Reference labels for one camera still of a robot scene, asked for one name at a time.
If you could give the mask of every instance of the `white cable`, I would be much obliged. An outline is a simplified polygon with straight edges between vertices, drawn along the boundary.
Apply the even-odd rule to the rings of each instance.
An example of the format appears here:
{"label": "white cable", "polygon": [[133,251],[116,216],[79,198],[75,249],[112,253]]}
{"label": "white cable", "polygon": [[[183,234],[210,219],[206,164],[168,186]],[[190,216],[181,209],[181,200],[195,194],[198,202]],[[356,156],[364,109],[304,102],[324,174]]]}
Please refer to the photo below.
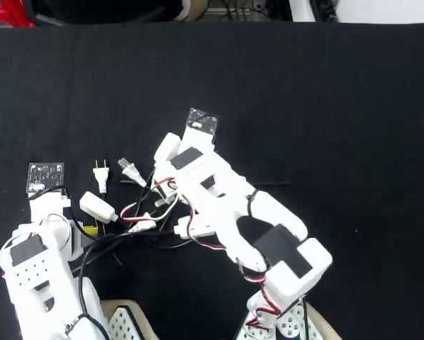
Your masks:
{"label": "white cable", "polygon": [[67,235],[67,239],[65,240],[64,245],[61,247],[61,249],[59,249],[59,250],[63,250],[69,244],[69,240],[72,237],[72,226],[70,225],[69,220],[65,216],[55,214],[55,213],[51,213],[51,214],[46,215],[45,218],[40,221],[40,223],[43,223],[51,215],[58,216],[60,219],[62,219],[65,222],[67,229],[69,230],[69,234]]}
{"label": "white cable", "polygon": [[134,202],[132,204],[127,205],[124,209],[122,209],[122,211],[121,211],[121,218],[124,221],[127,221],[127,222],[139,222],[139,221],[145,221],[145,220],[150,220],[150,221],[160,221],[160,220],[163,220],[166,216],[168,216],[169,212],[177,204],[177,202],[179,201],[179,197],[180,197],[180,195],[179,194],[176,194],[176,198],[173,200],[173,202],[171,203],[171,205],[167,208],[167,210],[161,216],[158,216],[158,217],[124,217],[123,215],[127,212],[127,210],[131,209],[133,206],[135,206],[135,204],[138,203],[138,202]]}
{"label": "white cable", "polygon": [[171,205],[169,206],[169,208],[167,209],[167,211],[164,212],[163,215],[159,216],[159,217],[152,217],[153,221],[160,221],[163,220],[166,216],[168,216],[169,212],[174,208],[174,206],[177,204],[177,201],[179,200],[179,194],[176,194],[176,198],[173,200],[173,202],[171,203]]}

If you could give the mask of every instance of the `black tablecloth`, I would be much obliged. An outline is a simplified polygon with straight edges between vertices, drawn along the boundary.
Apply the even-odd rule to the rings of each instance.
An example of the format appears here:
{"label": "black tablecloth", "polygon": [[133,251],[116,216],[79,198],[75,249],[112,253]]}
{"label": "black tablecloth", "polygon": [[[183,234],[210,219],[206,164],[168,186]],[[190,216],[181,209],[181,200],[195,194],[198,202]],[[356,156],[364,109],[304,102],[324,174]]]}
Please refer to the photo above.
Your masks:
{"label": "black tablecloth", "polygon": [[[144,174],[193,106],[217,150],[298,214],[334,263],[308,300],[345,339],[424,339],[424,25],[112,25],[0,30],[0,246],[29,218],[28,162],[66,164],[77,200],[95,159]],[[136,241],[88,271],[136,300],[161,339],[231,339],[257,287],[225,254]],[[18,325],[0,271],[0,339]]]}

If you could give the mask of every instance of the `white plug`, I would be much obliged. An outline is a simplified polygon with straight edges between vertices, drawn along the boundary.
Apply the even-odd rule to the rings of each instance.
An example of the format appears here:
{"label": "white plug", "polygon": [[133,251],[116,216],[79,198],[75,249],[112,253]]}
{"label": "white plug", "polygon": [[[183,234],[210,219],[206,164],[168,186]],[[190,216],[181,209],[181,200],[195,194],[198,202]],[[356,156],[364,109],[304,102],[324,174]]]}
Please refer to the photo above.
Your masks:
{"label": "white plug", "polygon": [[108,181],[108,174],[110,168],[106,166],[106,161],[104,160],[104,166],[99,168],[99,164],[96,160],[96,167],[92,169],[94,176],[99,184],[99,192],[106,193],[106,182]]}
{"label": "white plug", "polygon": [[[189,235],[186,232],[186,227],[189,224],[190,216],[184,216],[178,219],[177,225],[174,226],[174,233],[178,234],[182,239],[188,239]],[[189,228],[189,234],[191,237],[204,237],[215,234],[213,228],[206,224],[200,215],[195,215],[193,222]]]}
{"label": "white plug", "polygon": [[121,158],[118,160],[118,164],[122,169],[122,174],[127,176],[129,179],[135,181],[143,188],[146,187],[147,182],[144,180],[144,178],[141,176],[138,169],[136,169],[134,163],[130,163],[127,159]]}
{"label": "white plug", "polygon": [[[150,217],[148,212],[145,212],[143,217]],[[147,221],[139,221],[131,227],[128,232],[141,232],[143,230],[149,230],[152,228],[155,228],[157,226],[157,223],[154,220],[147,220]]]}
{"label": "white plug", "polygon": [[106,224],[110,221],[115,222],[118,219],[114,208],[90,191],[84,193],[82,199],[79,200],[79,208],[96,220]]}

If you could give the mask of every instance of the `white power adapter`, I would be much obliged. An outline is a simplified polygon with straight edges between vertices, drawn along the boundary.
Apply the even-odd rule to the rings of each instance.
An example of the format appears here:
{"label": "white power adapter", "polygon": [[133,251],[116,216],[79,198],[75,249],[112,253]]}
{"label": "white power adapter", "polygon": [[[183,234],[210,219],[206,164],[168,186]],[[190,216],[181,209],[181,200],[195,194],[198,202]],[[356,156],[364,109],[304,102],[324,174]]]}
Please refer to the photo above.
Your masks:
{"label": "white power adapter", "polygon": [[[178,219],[177,225],[174,226],[174,233],[178,234],[182,239],[188,239],[189,235],[186,232],[186,227],[189,224],[190,216],[184,216]],[[195,215],[193,222],[189,228],[191,237],[204,237],[215,234],[213,228],[203,221],[201,215]]]}
{"label": "white power adapter", "polygon": [[108,224],[110,221],[115,222],[118,219],[114,208],[90,191],[84,193],[82,199],[79,200],[79,208],[105,224]]}

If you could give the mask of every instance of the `white wall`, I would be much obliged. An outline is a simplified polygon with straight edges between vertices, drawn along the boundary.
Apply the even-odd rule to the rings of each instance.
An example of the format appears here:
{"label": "white wall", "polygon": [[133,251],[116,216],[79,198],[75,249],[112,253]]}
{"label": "white wall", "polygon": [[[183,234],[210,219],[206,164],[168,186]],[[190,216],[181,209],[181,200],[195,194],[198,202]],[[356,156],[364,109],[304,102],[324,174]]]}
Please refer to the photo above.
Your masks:
{"label": "white wall", "polygon": [[340,0],[342,23],[424,23],[424,0]]}

